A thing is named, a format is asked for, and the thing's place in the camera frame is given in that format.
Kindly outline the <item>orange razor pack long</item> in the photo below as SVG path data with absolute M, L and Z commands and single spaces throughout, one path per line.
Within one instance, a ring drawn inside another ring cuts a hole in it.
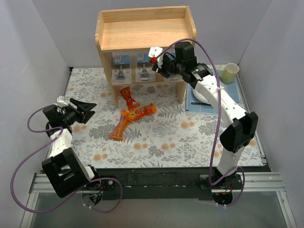
M 121 113 L 119 123 L 114 128 L 114 130 L 110 133 L 110 138 L 122 141 L 124 139 L 124 137 L 123 137 L 123 131 L 129 125 L 129 123 L 130 122 L 126 118 L 126 116 L 123 113 Z

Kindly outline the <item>blue razor blister pack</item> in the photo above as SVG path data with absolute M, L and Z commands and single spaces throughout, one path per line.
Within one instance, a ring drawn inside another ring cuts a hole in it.
M 113 85 L 132 83 L 131 58 L 129 55 L 113 57 L 111 82 Z
M 155 82 L 156 73 L 152 70 L 153 64 L 147 53 L 136 55 L 135 81 L 137 83 Z
M 176 57 L 174 53 L 166 52 L 165 55 L 168 56 L 170 60 L 174 60 Z M 164 78 L 164 82 L 180 82 L 180 81 L 183 81 L 181 75 L 171 75 L 169 76 L 169 78 Z

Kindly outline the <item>wooden two-tier shelf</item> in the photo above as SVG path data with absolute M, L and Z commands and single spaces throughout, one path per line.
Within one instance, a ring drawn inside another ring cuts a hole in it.
M 135 85 L 135 54 L 150 47 L 166 48 L 182 38 L 197 38 L 189 6 L 102 10 L 98 13 L 95 43 L 115 107 L 119 88 L 112 84 L 113 54 L 131 56 L 132 84 Z

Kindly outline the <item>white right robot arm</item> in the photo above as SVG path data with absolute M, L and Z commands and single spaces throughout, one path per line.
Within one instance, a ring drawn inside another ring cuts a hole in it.
M 236 175 L 244 148 L 255 136 L 258 116 L 239 106 L 220 86 L 215 66 L 208 67 L 197 62 L 192 45 L 194 41 L 192 38 L 183 38 L 169 45 L 170 48 L 174 47 L 174 55 L 168 53 L 168 48 L 151 47 L 148 56 L 153 71 L 164 78 L 180 75 L 218 112 L 218 124 L 223 123 L 226 129 L 222 134 L 219 134 L 218 129 L 215 132 L 214 144 L 220 141 L 223 153 L 215 170 L 209 171 L 209 184 L 225 189 Z

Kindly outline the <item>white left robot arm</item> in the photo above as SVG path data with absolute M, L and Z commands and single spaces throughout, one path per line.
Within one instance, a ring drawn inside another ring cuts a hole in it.
M 48 119 L 46 129 L 51 140 L 50 154 L 42 168 L 56 194 L 64 198 L 83 186 L 91 190 L 100 187 L 101 178 L 92 165 L 84 166 L 72 148 L 72 127 L 75 122 L 86 124 L 95 114 L 97 104 L 73 98 L 70 104 L 58 101 L 43 108 Z

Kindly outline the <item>white paper plate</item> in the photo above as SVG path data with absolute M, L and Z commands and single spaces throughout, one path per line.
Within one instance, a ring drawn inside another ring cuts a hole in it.
M 194 96 L 201 102 L 203 103 L 207 103 L 209 104 L 209 102 L 207 101 L 207 99 L 202 95 L 200 94 L 198 91 L 196 91 L 195 89 L 192 90 Z

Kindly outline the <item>yellow-green mug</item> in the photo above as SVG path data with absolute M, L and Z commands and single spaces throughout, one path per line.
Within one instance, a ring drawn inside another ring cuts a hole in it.
M 239 72 L 239 66 L 235 63 L 228 63 L 224 68 L 218 69 L 221 81 L 225 84 L 230 84 L 234 81 Z

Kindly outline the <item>blue checked cloth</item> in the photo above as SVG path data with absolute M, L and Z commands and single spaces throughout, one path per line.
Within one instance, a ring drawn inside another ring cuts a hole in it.
M 237 78 L 230 84 L 225 84 L 222 82 L 220 78 L 220 84 L 224 87 L 225 91 L 229 94 L 229 96 L 239 104 L 241 102 L 241 96 L 238 89 L 238 80 Z M 207 100 L 202 97 L 197 96 L 194 94 L 193 88 L 190 85 L 187 85 L 187 94 L 186 94 L 186 103 L 185 103 L 185 110 L 197 113 L 204 113 L 204 114 L 215 114 L 217 115 L 218 112 L 207 103 Z

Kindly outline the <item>floral patterned table mat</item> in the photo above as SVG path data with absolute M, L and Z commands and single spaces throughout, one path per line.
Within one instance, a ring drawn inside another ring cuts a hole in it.
M 66 100 L 95 103 L 95 115 L 86 124 L 72 126 L 72 147 L 84 165 L 96 168 L 207 167 L 217 165 L 223 146 L 215 140 L 216 113 L 191 112 L 178 103 L 174 83 L 132 85 L 133 98 L 156 113 L 130 123 L 117 141 L 110 133 L 119 123 L 126 101 L 115 106 L 102 68 L 75 68 Z

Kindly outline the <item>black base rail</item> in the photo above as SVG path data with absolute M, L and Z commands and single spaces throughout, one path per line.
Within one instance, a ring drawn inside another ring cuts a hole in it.
M 230 187 L 208 186 L 208 168 L 125 168 L 97 169 L 101 177 L 119 181 L 106 183 L 104 200 L 123 199 L 199 199 L 212 200 L 222 192 L 234 197 L 244 192 L 276 192 L 285 187 L 278 172 L 268 166 L 246 166 L 238 172 Z

